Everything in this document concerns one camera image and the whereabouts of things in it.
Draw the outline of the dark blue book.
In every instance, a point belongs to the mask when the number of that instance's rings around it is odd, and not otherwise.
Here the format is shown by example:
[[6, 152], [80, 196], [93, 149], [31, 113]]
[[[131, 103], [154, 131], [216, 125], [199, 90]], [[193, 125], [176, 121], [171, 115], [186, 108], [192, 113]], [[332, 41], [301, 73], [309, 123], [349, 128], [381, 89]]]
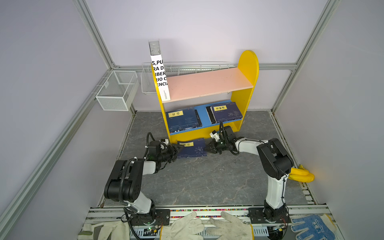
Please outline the dark blue book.
[[207, 156], [207, 152], [204, 150], [206, 143], [205, 139], [203, 138], [187, 142], [178, 142], [178, 144], [184, 146], [184, 148], [178, 154], [178, 159], [199, 158]]

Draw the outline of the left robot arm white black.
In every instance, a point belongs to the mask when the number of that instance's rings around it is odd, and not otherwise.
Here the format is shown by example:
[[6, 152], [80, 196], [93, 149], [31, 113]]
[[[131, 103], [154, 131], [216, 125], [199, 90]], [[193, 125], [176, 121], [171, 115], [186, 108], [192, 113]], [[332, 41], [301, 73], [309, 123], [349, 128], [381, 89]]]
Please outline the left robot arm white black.
[[104, 188], [104, 197], [123, 205], [129, 217], [153, 221], [156, 207], [153, 200], [141, 191], [143, 176], [156, 174], [168, 163], [174, 162], [185, 146], [171, 144], [167, 139], [155, 140], [149, 132], [145, 148], [142, 158], [115, 162]]

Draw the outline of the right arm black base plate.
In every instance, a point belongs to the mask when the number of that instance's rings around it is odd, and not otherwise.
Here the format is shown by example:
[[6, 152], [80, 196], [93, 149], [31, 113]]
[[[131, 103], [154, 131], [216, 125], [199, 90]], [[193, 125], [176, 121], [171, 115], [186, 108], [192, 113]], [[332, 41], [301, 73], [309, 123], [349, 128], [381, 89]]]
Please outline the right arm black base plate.
[[252, 224], [288, 224], [291, 222], [286, 208], [271, 209], [270, 207], [248, 208], [247, 217]]

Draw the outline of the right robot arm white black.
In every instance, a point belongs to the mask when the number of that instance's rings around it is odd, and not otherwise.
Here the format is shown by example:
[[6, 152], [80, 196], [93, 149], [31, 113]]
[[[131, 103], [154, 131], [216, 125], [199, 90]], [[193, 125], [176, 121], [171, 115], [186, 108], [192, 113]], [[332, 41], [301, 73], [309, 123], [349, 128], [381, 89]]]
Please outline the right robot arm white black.
[[267, 141], [236, 137], [231, 127], [220, 123], [219, 130], [210, 133], [212, 140], [204, 148], [208, 153], [221, 154], [230, 151], [237, 156], [249, 153], [260, 157], [263, 169], [268, 176], [268, 190], [264, 200], [264, 209], [250, 210], [250, 218], [260, 216], [268, 223], [290, 220], [289, 209], [285, 200], [286, 185], [294, 166], [287, 150], [279, 139]]

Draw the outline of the white book black lettering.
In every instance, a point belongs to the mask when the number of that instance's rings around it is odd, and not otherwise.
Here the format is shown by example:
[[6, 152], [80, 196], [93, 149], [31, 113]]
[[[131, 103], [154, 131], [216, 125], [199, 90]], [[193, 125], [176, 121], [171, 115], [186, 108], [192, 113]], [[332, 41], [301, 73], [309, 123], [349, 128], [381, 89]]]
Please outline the white book black lettering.
[[161, 48], [159, 41], [150, 41], [149, 42], [150, 55], [151, 55], [151, 64], [154, 73], [154, 82], [157, 90], [160, 94], [162, 102], [167, 102], [171, 100], [167, 75], [165, 70], [165, 65], [163, 57], [161, 55]]

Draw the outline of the blue book yellow label top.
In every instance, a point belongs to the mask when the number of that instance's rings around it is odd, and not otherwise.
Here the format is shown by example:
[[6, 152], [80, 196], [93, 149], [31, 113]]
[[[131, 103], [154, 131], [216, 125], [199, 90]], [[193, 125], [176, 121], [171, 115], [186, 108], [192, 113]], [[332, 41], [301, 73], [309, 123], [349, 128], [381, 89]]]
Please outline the blue book yellow label top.
[[215, 104], [210, 106], [214, 119], [217, 123], [240, 120], [243, 118], [235, 102]]

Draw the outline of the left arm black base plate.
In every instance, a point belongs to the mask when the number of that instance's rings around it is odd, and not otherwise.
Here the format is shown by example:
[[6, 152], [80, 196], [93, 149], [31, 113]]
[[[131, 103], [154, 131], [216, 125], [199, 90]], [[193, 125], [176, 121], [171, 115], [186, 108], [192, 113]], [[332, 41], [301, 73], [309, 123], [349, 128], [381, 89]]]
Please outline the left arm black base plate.
[[133, 214], [130, 217], [132, 226], [168, 226], [171, 220], [170, 209], [150, 210], [147, 214]]

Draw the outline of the blue bottom book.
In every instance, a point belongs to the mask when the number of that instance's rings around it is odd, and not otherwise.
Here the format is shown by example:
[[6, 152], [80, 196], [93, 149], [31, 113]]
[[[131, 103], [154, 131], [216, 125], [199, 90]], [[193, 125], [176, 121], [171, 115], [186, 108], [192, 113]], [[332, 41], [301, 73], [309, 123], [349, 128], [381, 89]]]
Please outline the blue bottom book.
[[166, 112], [166, 117], [170, 133], [199, 128], [203, 125], [198, 111], [193, 107]]

